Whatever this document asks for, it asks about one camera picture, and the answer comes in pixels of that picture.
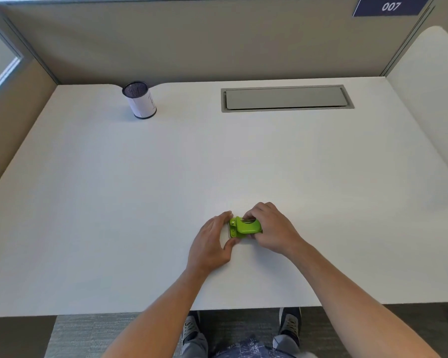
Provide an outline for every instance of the hand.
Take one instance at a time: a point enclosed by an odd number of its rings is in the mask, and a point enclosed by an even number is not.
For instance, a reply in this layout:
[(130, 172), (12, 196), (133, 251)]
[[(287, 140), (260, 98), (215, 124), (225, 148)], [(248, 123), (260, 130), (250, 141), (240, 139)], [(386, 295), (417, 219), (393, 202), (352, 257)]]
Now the hand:
[(304, 242), (292, 223), (272, 202), (259, 202), (242, 218), (259, 220), (262, 233), (256, 233), (253, 237), (260, 246), (275, 253), (289, 257), (289, 254)]
[(231, 211), (223, 212), (204, 224), (191, 245), (186, 269), (208, 276), (211, 271), (231, 260), (232, 248), (239, 239), (227, 240), (222, 248), (219, 238), (223, 225), (229, 222), (232, 216)]

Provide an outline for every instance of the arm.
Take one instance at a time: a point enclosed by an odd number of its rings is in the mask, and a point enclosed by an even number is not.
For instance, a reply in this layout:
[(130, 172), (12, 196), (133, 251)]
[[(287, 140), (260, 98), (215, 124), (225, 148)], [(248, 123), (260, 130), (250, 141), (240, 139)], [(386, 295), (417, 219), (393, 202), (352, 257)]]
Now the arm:
[(232, 248), (239, 241), (227, 240), (221, 248), (221, 229), (231, 217), (231, 211), (224, 212), (204, 224), (192, 243), (186, 270), (121, 332), (103, 358), (172, 357), (201, 286), (211, 271), (230, 261)]
[(289, 258), (307, 279), (342, 343), (353, 358), (439, 357), (412, 329), (305, 242), (271, 203), (260, 202), (255, 217), (259, 245)]

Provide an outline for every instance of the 007 sign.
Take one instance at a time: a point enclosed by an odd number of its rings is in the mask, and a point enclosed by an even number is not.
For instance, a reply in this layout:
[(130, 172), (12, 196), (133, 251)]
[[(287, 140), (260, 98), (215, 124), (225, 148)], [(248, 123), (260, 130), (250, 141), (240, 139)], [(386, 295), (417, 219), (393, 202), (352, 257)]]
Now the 007 sign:
[(359, 0), (353, 16), (418, 15), (427, 2), (428, 0)]

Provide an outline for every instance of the forearm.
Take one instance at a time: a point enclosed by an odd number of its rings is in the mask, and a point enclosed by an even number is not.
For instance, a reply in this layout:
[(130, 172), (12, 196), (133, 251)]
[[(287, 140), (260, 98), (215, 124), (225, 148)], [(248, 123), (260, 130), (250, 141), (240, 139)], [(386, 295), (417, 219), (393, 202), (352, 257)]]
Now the forearm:
[(288, 258), (307, 279), (353, 358), (438, 357), (396, 315), (302, 241)]
[(103, 358), (172, 357), (186, 316), (206, 279), (185, 270), (152, 305), (108, 347)]

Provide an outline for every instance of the left hand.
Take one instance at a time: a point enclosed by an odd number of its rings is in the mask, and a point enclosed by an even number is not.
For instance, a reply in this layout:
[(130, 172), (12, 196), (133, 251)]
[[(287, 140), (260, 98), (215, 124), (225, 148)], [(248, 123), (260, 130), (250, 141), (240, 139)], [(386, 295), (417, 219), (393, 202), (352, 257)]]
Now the left hand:
[(189, 250), (187, 270), (208, 276), (213, 270), (231, 260), (231, 252), (238, 238), (227, 240), (224, 248), (219, 240), (223, 225), (232, 218), (232, 212), (227, 211), (214, 216), (199, 230)]

